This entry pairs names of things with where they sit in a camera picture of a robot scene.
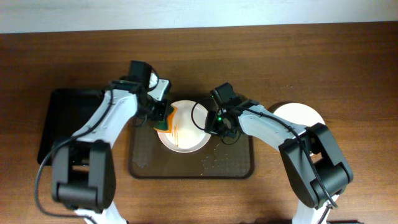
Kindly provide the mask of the green and orange sponge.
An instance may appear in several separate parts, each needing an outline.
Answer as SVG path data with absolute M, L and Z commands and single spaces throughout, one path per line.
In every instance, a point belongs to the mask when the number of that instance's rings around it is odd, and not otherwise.
M 177 108 L 173 105 L 170 105 L 166 108 L 164 113 L 164 119 L 160 121 L 156 121 L 154 124 L 154 129 L 160 133 L 171 133 L 174 116 L 177 112 Z

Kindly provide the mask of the cream white plate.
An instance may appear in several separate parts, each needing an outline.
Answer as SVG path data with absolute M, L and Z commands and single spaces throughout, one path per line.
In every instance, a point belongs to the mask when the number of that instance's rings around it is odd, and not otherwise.
M 172 151 L 195 152 L 206 145 L 211 135 L 202 131 L 208 110 L 194 101 L 180 100 L 171 104 L 174 108 L 172 126 L 167 133 L 157 132 L 160 141 Z

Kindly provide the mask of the pale green plate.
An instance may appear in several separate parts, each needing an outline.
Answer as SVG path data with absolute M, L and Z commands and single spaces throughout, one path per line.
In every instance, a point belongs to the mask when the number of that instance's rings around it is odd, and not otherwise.
M 315 109 L 301 103 L 286 103 L 277 107 L 273 113 L 295 124 L 306 126 L 313 126 L 317 123 L 325 124 L 324 119 Z

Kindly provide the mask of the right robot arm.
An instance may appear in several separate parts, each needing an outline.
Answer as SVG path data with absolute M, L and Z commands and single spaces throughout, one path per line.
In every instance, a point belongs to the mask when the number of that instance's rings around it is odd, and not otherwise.
M 326 223 L 336 199 L 354 179 L 353 171 L 329 128 L 287 121 L 259 102 L 242 100 L 230 83 L 211 91 L 217 107 L 206 117 L 205 132 L 220 138 L 241 134 L 279 151 L 298 198 L 292 223 Z

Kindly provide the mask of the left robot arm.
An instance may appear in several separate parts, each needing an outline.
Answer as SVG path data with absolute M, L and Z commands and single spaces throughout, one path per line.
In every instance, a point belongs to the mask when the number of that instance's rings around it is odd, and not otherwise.
M 87 223 L 126 223 L 114 202 L 116 174 L 112 148 L 133 117 L 160 121 L 166 130 L 174 112 L 165 98 L 172 84 L 147 62 L 133 60 L 129 73 L 113 80 L 91 118 L 68 139 L 58 141 L 52 159 L 52 199 Z

